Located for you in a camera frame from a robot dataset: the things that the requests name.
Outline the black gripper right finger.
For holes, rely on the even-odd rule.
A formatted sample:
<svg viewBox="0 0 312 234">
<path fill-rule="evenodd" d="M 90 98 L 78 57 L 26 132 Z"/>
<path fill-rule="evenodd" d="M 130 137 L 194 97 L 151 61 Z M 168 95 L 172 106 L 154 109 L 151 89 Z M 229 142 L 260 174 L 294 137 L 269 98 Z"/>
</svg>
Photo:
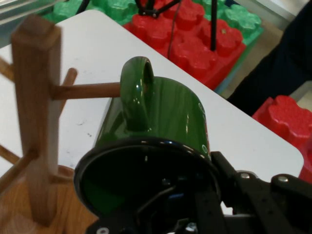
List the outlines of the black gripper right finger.
<svg viewBox="0 0 312 234">
<path fill-rule="evenodd" d="M 197 193 L 200 234 L 310 234 L 312 185 L 289 174 L 265 182 L 236 171 L 221 152 L 211 153 L 212 186 Z"/>
</svg>

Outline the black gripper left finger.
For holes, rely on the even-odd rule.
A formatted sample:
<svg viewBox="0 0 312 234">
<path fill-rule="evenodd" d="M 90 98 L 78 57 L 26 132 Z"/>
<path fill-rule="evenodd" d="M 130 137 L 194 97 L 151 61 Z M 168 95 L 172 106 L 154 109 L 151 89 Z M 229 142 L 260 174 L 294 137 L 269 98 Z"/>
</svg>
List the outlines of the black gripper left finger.
<svg viewBox="0 0 312 234">
<path fill-rule="evenodd" d="M 197 184 L 180 177 L 161 181 L 143 177 L 134 185 L 134 230 L 136 234 L 183 232 L 194 220 Z"/>
</svg>

